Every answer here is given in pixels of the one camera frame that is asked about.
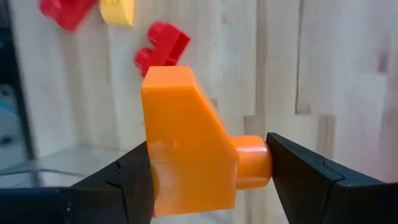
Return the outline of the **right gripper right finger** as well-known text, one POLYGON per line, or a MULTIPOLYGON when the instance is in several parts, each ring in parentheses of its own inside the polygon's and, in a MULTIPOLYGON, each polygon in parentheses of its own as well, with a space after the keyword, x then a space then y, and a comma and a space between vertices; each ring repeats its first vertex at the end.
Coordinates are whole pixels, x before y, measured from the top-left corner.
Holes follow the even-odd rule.
POLYGON ((397 223, 397 184, 267 133, 272 180, 289 223, 397 223))

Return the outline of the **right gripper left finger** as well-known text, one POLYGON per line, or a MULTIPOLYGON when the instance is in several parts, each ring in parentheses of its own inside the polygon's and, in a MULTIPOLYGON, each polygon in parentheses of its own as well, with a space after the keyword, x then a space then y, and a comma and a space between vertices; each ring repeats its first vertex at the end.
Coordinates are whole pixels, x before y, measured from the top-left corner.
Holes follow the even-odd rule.
POLYGON ((150 223, 146 143, 125 155, 64 151, 1 171, 1 223, 150 223))

